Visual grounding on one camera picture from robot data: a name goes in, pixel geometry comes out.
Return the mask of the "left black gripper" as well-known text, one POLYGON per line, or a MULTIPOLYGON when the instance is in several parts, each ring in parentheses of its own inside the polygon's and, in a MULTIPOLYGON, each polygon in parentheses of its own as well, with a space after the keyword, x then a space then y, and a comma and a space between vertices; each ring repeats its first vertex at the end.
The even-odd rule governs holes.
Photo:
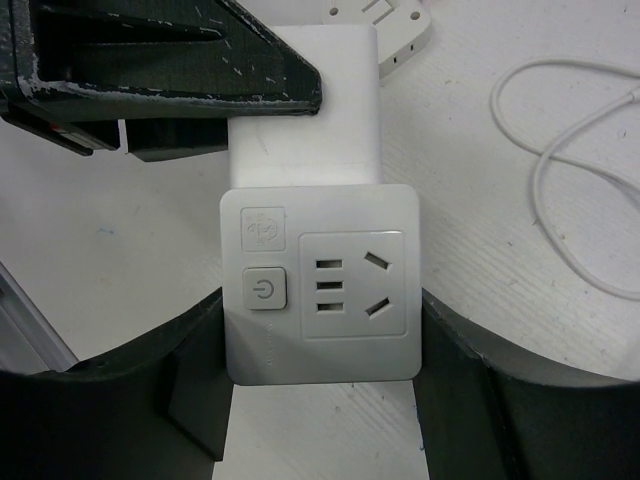
MULTIPOLYGON (((235 1, 5 1, 1 88, 51 116, 313 115, 319 71, 235 1)), ((228 149, 225 119, 6 123, 87 157, 144 162, 228 149)))

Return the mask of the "white cube power socket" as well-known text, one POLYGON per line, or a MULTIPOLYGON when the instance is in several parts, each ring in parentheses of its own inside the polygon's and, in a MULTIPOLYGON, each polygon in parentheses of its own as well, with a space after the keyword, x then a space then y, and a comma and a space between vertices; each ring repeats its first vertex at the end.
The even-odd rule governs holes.
POLYGON ((242 386, 409 380, 422 365, 407 185, 244 188, 220 202, 226 364, 242 386))

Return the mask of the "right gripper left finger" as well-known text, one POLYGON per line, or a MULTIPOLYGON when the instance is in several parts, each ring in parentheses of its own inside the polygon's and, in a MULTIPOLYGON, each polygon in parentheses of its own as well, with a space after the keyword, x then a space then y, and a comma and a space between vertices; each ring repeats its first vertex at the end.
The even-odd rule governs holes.
POLYGON ((222 292, 65 372, 1 375, 4 479, 210 479, 234 384, 222 292))

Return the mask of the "white square plug adapter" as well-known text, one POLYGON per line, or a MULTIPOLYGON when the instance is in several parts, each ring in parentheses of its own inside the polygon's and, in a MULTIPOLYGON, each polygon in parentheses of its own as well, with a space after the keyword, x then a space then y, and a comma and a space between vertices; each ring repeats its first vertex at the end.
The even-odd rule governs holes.
POLYGON ((419 0, 325 1, 323 23, 373 26, 381 81, 421 52, 432 32, 428 2, 419 0))

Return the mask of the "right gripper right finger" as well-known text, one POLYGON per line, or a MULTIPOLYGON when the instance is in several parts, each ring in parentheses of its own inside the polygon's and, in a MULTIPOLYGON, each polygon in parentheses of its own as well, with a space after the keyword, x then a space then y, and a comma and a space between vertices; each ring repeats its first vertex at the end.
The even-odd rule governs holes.
POLYGON ((422 293, 413 380, 432 479, 636 479, 639 383, 529 351, 422 293))

